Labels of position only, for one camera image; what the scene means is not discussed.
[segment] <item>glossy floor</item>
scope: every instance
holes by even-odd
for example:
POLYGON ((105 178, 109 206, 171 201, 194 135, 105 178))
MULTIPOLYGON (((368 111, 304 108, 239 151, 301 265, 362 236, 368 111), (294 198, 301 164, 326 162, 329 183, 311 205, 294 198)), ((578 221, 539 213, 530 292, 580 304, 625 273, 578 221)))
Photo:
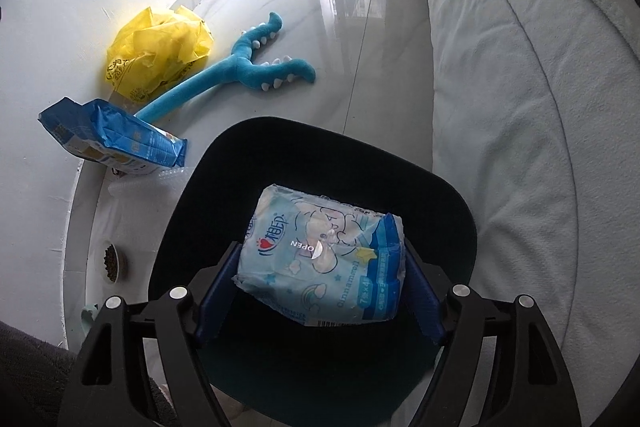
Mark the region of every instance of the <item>glossy floor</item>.
MULTIPOLYGON (((431 168, 433 51, 427 0, 202 0, 195 12, 206 20, 215 39, 210 63, 226 57, 240 31, 266 21, 270 11, 282 16, 284 28, 254 54, 254 62, 284 55, 305 58, 316 68, 316 82, 297 80, 267 92, 231 84, 196 97, 159 123, 189 139, 188 167, 197 165, 229 126, 273 115, 344 133, 431 168)), ((188 172, 177 185, 184 184, 188 172)), ((110 181, 103 185, 95 214, 86 302, 101 303, 114 293, 130 303, 144 301, 179 188, 135 201, 129 197, 125 204, 109 194, 110 181), (105 238, 129 263, 127 278, 116 285, 100 273, 98 245, 105 238)), ((149 364, 158 368, 157 355, 149 364)), ((270 422, 250 411, 233 425, 270 422)))

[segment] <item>white bedsheet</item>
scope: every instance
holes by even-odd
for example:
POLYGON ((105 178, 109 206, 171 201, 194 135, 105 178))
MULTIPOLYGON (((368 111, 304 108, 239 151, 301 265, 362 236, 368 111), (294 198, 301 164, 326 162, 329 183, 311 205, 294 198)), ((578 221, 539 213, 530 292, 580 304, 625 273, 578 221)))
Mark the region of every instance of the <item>white bedsheet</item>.
MULTIPOLYGON (((490 298, 536 298, 589 425, 640 351, 630 318, 640 313, 640 9, 633 0, 429 6, 433 171, 476 220, 471 284, 490 298)), ((395 425, 412 415, 415 394, 395 425)), ((479 389, 470 404, 477 415, 479 389)))

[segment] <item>plush dinosaur toy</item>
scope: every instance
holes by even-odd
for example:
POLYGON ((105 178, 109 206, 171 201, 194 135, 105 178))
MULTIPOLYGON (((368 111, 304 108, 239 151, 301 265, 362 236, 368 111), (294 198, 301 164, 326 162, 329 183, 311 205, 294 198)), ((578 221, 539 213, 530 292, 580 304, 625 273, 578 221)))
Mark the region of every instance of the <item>plush dinosaur toy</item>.
POLYGON ((276 58, 273 64, 265 62, 260 66, 251 62, 254 50, 266 44, 268 39, 273 39, 281 28, 282 18, 271 12, 269 22, 263 22, 257 28, 242 32, 231 49, 231 55, 162 94, 139 110, 136 117, 147 123, 155 122, 194 96, 218 84, 240 82, 252 89, 266 91, 271 86, 278 89, 284 80, 292 82, 296 76, 313 82, 316 79, 316 70, 300 58, 285 56, 282 61, 276 58))

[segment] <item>blue diaper package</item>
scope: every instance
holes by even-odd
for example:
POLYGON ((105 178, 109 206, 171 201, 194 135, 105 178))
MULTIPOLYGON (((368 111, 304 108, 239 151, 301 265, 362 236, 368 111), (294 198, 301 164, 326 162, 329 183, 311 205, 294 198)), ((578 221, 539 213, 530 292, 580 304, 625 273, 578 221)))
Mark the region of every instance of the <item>blue diaper package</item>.
POLYGON ((74 156, 120 172, 147 174, 160 167, 184 167, 187 140, 143 122, 97 98, 80 105, 63 98, 38 121, 74 156))
POLYGON ((290 188, 263 190, 236 285, 305 326, 392 319, 404 281, 402 220, 290 188))

